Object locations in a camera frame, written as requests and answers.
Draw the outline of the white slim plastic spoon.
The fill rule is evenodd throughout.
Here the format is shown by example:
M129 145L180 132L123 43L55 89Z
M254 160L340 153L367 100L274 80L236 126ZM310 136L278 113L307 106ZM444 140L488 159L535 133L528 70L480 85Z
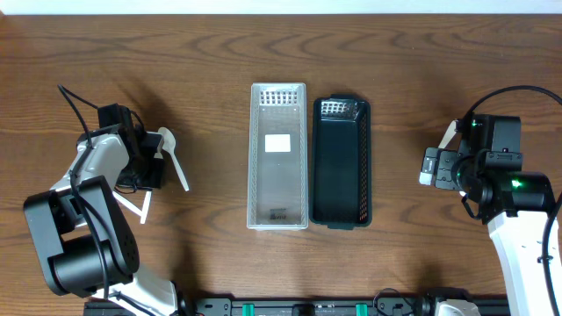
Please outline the white slim plastic spoon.
M158 133L163 138L162 149L170 155L170 158L173 162L180 183L182 184L185 191L189 191L190 186L187 182L181 164L176 156L176 146L177 146L176 137L174 136L173 132L171 132L170 129L166 127L160 127L158 129Z

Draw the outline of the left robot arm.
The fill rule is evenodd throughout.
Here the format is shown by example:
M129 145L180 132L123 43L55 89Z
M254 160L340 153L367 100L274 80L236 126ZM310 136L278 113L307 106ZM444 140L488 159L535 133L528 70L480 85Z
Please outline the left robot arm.
M135 315L184 315L175 284L140 262L115 188L151 192L162 186L163 137L119 104L97 110L99 128L82 135L67 173L23 205L49 289L107 299Z

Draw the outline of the white wide-handled plastic fork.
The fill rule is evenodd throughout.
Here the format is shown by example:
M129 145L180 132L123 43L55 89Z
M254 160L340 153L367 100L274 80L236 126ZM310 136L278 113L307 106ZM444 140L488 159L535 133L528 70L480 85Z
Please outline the white wide-handled plastic fork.
M453 120L449 126L447 127L447 130L445 131L442 140L440 141L438 147L440 149L445 149L449 143L452 141L452 139L455 137L455 135L457 134L458 130L457 130L457 125L458 125L458 120L455 119Z

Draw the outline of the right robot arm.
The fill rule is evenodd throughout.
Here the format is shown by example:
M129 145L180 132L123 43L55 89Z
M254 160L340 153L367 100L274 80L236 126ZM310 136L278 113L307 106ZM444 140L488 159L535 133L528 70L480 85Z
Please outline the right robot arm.
M472 219L488 230L513 315L559 315L561 259L548 177L522 169L518 117L485 114L453 120L426 149L419 182L460 193Z

